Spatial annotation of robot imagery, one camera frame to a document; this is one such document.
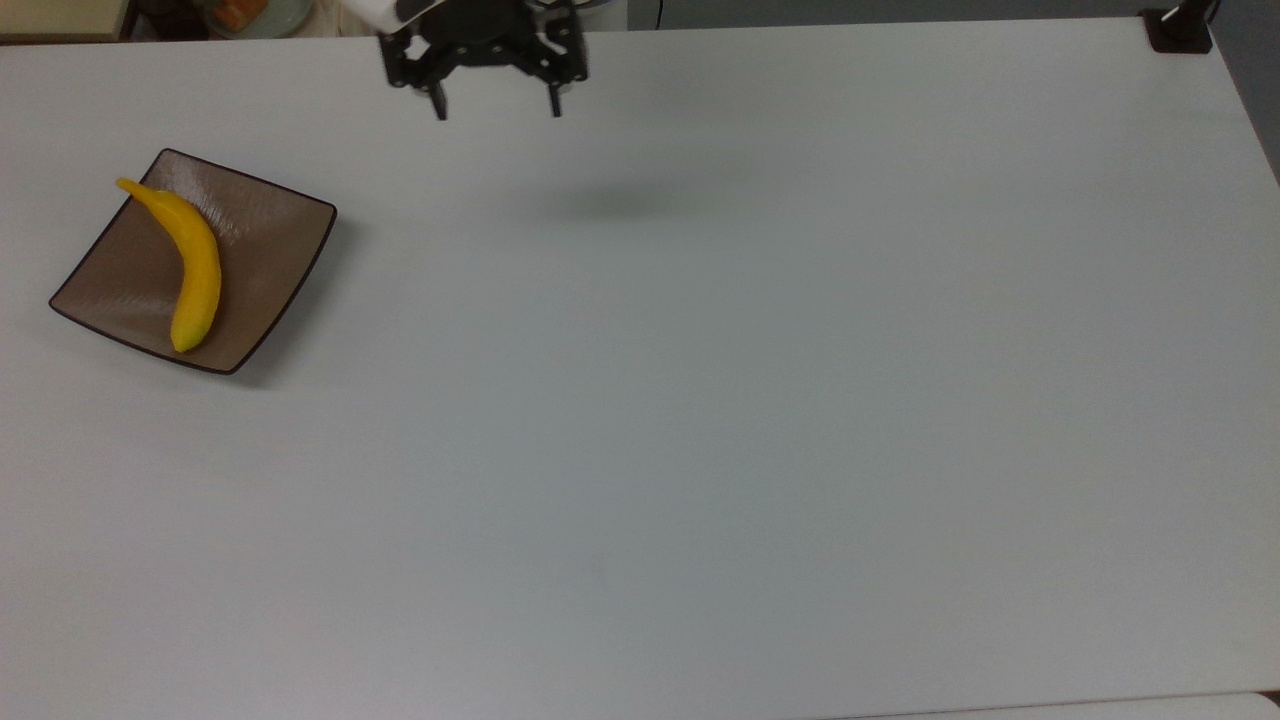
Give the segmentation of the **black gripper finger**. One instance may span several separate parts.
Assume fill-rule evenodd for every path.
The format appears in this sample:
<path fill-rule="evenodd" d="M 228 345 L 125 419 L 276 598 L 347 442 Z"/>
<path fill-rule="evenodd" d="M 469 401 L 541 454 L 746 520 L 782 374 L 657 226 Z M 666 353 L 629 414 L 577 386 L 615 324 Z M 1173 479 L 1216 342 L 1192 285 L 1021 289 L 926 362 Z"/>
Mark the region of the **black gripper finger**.
<path fill-rule="evenodd" d="M 449 58 L 426 47 L 412 58 L 410 45 L 413 36 L 384 36 L 383 64 L 387 82 L 394 88 L 411 88 L 425 97 L 438 120 L 448 119 L 448 99 L 442 86 L 449 76 Z"/>
<path fill-rule="evenodd" d="M 538 78 L 545 85 L 550 114 L 562 117 L 562 95 L 589 77 L 588 45 L 581 28 L 547 28 L 540 44 Z"/>

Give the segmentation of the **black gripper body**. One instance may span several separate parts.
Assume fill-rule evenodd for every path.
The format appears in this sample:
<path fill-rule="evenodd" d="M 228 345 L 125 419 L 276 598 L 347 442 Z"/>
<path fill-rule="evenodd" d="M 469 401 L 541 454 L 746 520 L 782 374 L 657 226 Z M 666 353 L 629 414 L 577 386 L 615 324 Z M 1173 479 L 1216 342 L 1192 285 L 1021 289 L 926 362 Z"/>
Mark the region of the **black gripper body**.
<path fill-rule="evenodd" d="M 515 67 L 538 76 L 547 28 L 581 28 L 572 1 L 397 1 L 393 31 L 413 36 L 410 55 L 426 47 L 456 67 Z"/>

